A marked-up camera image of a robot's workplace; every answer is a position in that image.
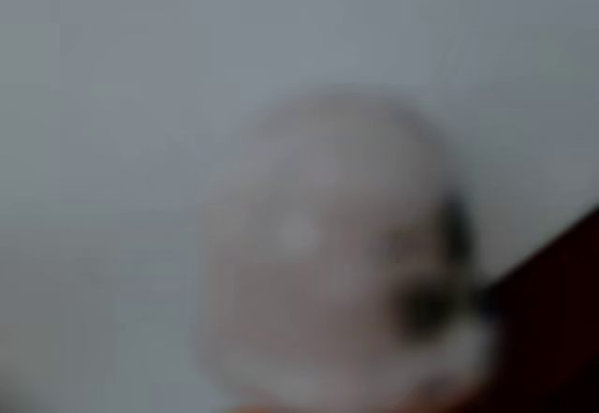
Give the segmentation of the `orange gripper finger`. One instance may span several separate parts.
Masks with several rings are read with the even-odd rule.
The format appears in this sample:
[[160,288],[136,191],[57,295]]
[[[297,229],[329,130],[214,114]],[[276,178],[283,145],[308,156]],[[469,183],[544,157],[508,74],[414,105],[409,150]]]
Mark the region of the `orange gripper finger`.
[[315,412],[384,412],[384,413],[454,413],[462,412],[466,402],[414,402],[407,406],[386,408],[347,407],[340,408],[287,408],[281,406],[239,406],[238,413],[315,413]]

